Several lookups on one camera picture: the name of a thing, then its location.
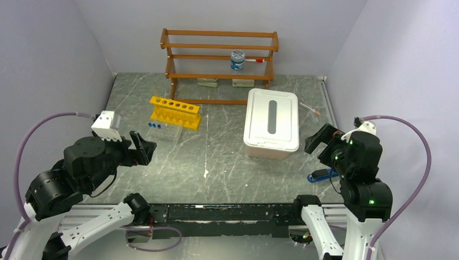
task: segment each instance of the black cable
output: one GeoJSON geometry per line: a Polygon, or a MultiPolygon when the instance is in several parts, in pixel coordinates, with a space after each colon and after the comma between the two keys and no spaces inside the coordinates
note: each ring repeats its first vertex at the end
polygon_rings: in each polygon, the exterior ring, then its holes
{"type": "Polygon", "coordinates": [[[334,170],[333,168],[330,169],[330,175],[329,175],[329,179],[330,179],[330,184],[331,186],[333,187],[333,189],[336,191],[337,194],[341,195],[341,192],[338,192],[333,184],[333,182],[331,181],[331,175],[333,174],[334,170]]]}
{"type": "Polygon", "coordinates": [[[108,190],[108,188],[110,188],[110,186],[111,186],[113,183],[115,183],[116,175],[117,175],[117,172],[115,172],[115,174],[113,174],[113,180],[112,180],[112,182],[110,182],[110,184],[109,184],[107,187],[105,187],[101,192],[99,192],[99,193],[98,193],[97,195],[95,195],[95,196],[92,196],[92,195],[89,195],[89,196],[90,196],[91,198],[96,198],[96,197],[100,196],[100,194],[102,194],[102,193],[104,193],[106,190],[108,190]]]}

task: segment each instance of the blue jar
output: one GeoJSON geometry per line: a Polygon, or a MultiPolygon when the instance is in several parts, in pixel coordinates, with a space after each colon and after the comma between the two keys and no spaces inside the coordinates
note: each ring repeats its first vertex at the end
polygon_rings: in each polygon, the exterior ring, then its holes
{"type": "Polygon", "coordinates": [[[245,54],[242,50],[234,50],[231,53],[231,68],[241,70],[244,68],[245,54]]]}

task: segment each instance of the blue tool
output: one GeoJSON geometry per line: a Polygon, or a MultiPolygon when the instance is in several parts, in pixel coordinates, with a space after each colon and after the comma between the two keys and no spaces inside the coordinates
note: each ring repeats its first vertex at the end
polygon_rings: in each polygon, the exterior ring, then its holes
{"type": "MultiPolygon", "coordinates": [[[[307,180],[310,183],[316,183],[321,180],[328,180],[330,178],[330,171],[331,169],[316,170],[307,176],[307,180]]],[[[333,171],[331,174],[331,177],[332,178],[338,177],[338,173],[333,171]]]]}

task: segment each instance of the small box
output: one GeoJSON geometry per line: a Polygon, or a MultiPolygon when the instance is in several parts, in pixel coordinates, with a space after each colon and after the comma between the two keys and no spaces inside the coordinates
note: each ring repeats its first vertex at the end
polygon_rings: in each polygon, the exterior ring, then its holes
{"type": "Polygon", "coordinates": [[[244,143],[249,156],[285,159],[299,147],[298,98],[289,92],[248,92],[244,143]]]}

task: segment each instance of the gray marble surface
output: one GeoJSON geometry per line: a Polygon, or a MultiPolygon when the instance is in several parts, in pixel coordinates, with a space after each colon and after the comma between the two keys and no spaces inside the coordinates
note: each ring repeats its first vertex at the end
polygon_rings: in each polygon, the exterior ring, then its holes
{"type": "MultiPolygon", "coordinates": [[[[293,92],[322,113],[299,108],[300,149],[285,160],[248,157],[243,143],[246,106],[201,105],[198,131],[183,129],[180,139],[158,138],[148,126],[153,95],[168,97],[170,80],[164,74],[119,73],[107,110],[122,115],[120,134],[137,130],[158,147],[148,166],[119,167],[118,177],[107,192],[85,203],[119,203],[139,192],[150,203],[281,203],[298,194],[316,194],[325,203],[341,203],[329,181],[309,183],[306,176],[325,168],[314,155],[303,152],[304,139],[330,121],[316,77],[276,75],[270,89],[293,92]]],[[[249,88],[233,88],[219,80],[217,88],[198,86],[196,80],[179,80],[176,98],[246,99],[249,88]]],[[[101,190],[111,180],[101,185],[101,190]]]]}

